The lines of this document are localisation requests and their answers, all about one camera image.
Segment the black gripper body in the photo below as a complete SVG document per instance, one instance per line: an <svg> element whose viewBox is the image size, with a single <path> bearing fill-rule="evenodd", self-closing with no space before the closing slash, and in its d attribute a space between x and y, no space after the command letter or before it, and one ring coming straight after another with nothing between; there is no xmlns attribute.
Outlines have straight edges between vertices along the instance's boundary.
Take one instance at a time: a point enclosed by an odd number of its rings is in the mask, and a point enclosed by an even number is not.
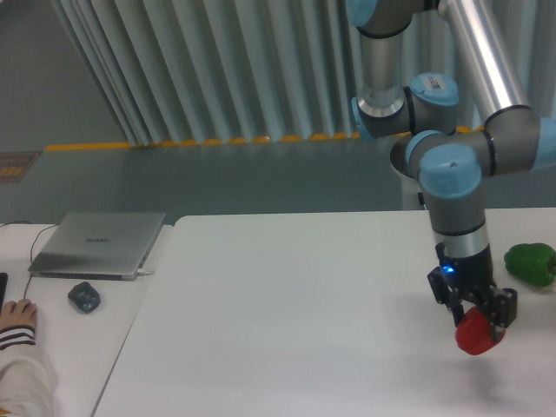
<svg viewBox="0 0 556 417"><path fill-rule="evenodd" d="M454 258L447 255L444 243L435 246L439 265L427 276L439 304L455 299L473 304L490 304L493 298L493 261L490 246L477 254Z"/></svg>

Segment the cream sleeved forearm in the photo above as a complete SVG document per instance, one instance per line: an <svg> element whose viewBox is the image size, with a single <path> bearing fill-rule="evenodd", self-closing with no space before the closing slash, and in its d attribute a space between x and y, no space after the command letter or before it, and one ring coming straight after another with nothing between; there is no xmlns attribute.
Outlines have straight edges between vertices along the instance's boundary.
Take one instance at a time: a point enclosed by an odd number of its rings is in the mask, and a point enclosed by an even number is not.
<svg viewBox="0 0 556 417"><path fill-rule="evenodd" d="M1 331L1 415L54 415L53 382L31 326Z"/></svg>

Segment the person's hand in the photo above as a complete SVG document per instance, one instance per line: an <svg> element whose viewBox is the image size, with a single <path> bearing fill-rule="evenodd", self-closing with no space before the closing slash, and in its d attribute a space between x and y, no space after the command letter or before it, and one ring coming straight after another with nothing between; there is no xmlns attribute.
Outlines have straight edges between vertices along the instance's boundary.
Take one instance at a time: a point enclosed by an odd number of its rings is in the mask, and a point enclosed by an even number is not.
<svg viewBox="0 0 556 417"><path fill-rule="evenodd" d="M8 301L1 308L1 330L31 328L36 330L37 305L29 299Z"/></svg>

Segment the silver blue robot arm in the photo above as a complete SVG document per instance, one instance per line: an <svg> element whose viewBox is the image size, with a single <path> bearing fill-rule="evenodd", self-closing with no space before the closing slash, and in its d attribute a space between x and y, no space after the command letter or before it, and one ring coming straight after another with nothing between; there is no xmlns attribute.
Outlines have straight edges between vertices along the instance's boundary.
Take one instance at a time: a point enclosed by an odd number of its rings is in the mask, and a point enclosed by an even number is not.
<svg viewBox="0 0 556 417"><path fill-rule="evenodd" d="M483 128L456 130L453 79L423 73L400 80L401 36L415 15L436 11L449 26L471 78ZM414 179L434 232L437 266L428 274L435 300L453 316L456 340L473 354L501 341L518 296L497 286L481 181L555 163L555 123L537 117L485 1L349 1L361 37L363 82L352 101L361 137L399 135L392 165Z"/></svg>

